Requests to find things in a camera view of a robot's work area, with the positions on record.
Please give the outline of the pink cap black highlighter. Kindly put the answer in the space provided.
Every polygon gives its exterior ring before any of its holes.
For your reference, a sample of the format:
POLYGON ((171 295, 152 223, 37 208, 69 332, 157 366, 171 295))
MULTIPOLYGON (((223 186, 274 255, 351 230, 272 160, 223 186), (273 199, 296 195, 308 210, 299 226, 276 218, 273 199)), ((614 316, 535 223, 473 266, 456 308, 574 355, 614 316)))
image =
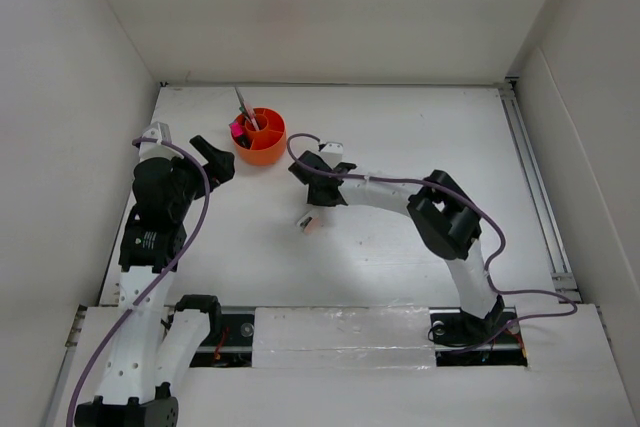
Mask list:
POLYGON ((231 136, 237 145, 244 149, 249 149, 251 147, 251 142, 240 123, 234 121, 229 124, 229 128, 231 136))

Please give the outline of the pink transparent pen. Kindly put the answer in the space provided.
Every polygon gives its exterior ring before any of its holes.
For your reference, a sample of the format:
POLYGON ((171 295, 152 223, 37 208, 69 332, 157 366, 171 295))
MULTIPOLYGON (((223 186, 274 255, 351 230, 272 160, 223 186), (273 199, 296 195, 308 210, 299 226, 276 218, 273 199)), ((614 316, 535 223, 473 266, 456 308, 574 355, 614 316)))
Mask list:
POLYGON ((253 130, 254 131, 259 131, 260 130, 260 126, 259 126, 259 124, 257 122, 255 112, 254 112, 254 110, 252 108, 248 107, 246 109, 246 116, 247 116, 248 120, 250 121, 251 125, 253 126, 253 130))

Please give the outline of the black handled scissors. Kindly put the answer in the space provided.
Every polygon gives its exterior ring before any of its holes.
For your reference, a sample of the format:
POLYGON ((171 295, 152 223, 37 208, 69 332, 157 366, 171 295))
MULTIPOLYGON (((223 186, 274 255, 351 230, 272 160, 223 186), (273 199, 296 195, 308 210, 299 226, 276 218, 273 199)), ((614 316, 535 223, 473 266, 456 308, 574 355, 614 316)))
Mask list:
POLYGON ((241 111, 241 113, 243 114, 243 116, 248 120, 247 116, 246 116, 246 109, 248 107, 252 108, 249 103, 244 99, 244 96, 242 95, 240 89, 235 86, 234 87, 234 91, 235 94, 237 96, 238 102, 239 102, 239 109, 241 111))

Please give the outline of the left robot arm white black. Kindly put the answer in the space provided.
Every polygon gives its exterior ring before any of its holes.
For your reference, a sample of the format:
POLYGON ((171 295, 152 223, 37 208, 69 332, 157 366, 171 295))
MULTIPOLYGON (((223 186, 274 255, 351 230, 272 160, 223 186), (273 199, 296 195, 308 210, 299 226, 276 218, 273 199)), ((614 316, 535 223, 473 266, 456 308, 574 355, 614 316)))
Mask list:
POLYGON ((161 136, 134 140, 134 204, 120 245, 120 316, 96 347, 74 387, 69 426, 174 426, 178 387, 201 343, 222 334, 221 306, 212 295, 186 295, 163 323, 178 264, 200 232, 184 220, 191 204, 208 204, 235 174, 234 155, 201 136, 190 141, 205 163, 161 136))

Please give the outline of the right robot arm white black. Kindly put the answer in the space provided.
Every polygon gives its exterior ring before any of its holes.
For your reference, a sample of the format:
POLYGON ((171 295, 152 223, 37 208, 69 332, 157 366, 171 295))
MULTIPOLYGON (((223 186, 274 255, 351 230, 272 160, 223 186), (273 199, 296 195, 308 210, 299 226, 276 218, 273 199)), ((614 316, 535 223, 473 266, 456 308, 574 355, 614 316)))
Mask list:
POLYGON ((435 170, 422 184, 374 180, 352 163, 330 166, 309 150, 289 171, 307 187, 307 203, 315 207, 366 206, 409 217, 423 244, 443 260, 460 299, 460 312, 434 330, 453 336, 448 347, 470 347, 497 332, 504 310, 502 295, 491 287, 482 255, 481 216, 449 174, 435 170))

